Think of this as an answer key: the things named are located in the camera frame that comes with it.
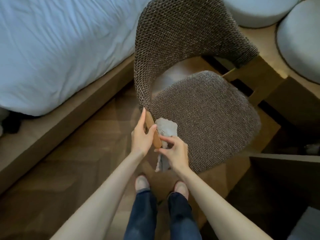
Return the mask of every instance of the hand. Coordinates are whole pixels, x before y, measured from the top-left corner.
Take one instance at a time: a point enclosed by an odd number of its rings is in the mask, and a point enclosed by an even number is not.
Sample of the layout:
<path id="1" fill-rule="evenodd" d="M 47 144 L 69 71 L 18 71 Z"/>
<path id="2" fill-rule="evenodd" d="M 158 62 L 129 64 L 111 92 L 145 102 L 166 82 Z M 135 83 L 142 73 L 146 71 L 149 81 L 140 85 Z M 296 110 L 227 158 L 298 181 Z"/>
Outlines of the hand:
<path id="1" fill-rule="evenodd" d="M 185 170 L 190 169 L 188 159 L 188 145 L 177 136 L 160 136 L 160 139 L 162 141 L 173 144 L 173 147 L 171 149 L 155 149 L 154 151 L 165 155 L 169 160 L 171 168 L 176 173 L 179 174 L 181 172 L 184 172 Z"/>
<path id="2" fill-rule="evenodd" d="M 143 108 L 141 117 L 138 121 L 136 128 L 134 128 L 131 133 L 132 142 L 131 142 L 131 152 L 132 153 L 142 153 L 143 157 L 148 153 L 152 141 L 153 135 L 157 129 L 157 125 L 150 127 L 148 134 L 145 133 L 144 121 L 146 119 L 146 109 Z"/>

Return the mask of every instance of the foot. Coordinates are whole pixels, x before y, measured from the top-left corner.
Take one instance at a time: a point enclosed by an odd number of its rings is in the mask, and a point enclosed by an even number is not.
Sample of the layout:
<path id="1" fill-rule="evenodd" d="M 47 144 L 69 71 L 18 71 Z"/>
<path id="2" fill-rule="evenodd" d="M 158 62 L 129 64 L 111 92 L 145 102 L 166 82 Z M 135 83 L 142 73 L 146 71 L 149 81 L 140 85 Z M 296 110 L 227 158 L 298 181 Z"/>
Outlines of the foot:
<path id="1" fill-rule="evenodd" d="M 174 185 L 173 191 L 182 194 L 186 198 L 186 200 L 188 200 L 189 190 L 184 182 L 182 181 L 176 182 L 176 184 Z"/>
<path id="2" fill-rule="evenodd" d="M 142 189 L 150 189 L 150 184 L 144 175 L 140 175 L 136 178 L 135 182 L 136 192 Z"/>

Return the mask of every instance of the forearm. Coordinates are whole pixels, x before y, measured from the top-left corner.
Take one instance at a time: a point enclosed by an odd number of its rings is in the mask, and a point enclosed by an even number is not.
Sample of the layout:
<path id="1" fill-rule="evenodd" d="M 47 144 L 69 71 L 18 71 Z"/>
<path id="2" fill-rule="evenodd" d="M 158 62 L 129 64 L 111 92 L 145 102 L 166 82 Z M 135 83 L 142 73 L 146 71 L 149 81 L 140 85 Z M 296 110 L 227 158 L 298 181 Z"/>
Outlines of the forearm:
<path id="1" fill-rule="evenodd" d="M 258 226 L 231 206 L 193 171 L 178 173 L 220 240 L 271 240 Z"/>
<path id="2" fill-rule="evenodd" d="M 102 240 L 142 157 L 140 153 L 130 153 L 51 239 Z"/>

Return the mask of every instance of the jeans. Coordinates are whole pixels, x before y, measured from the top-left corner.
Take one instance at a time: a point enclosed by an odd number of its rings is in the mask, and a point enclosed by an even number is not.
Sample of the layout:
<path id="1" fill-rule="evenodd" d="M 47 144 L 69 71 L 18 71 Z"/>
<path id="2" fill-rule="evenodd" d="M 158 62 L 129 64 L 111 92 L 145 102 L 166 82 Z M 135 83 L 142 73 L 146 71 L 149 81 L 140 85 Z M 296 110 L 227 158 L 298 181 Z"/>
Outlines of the jeans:
<path id="1" fill-rule="evenodd" d="M 171 240 L 201 240 L 187 199 L 178 192 L 169 195 Z M 149 189 L 138 192 L 123 240 L 154 240 L 157 200 Z"/>

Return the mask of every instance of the wooden handle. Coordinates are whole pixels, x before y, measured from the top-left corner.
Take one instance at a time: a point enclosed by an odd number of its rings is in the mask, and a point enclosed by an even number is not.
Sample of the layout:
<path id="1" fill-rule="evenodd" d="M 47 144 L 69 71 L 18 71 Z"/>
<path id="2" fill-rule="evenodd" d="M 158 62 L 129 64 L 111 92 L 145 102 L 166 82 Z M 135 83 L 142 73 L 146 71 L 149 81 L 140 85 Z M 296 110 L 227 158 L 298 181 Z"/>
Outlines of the wooden handle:
<path id="1" fill-rule="evenodd" d="M 155 122 L 153 121 L 152 115 L 149 111 L 146 111 L 146 127 L 150 129 L 151 126 L 153 126 Z M 159 149 L 162 147 L 162 142 L 160 140 L 158 131 L 156 130 L 153 136 L 153 145 L 155 148 Z"/>

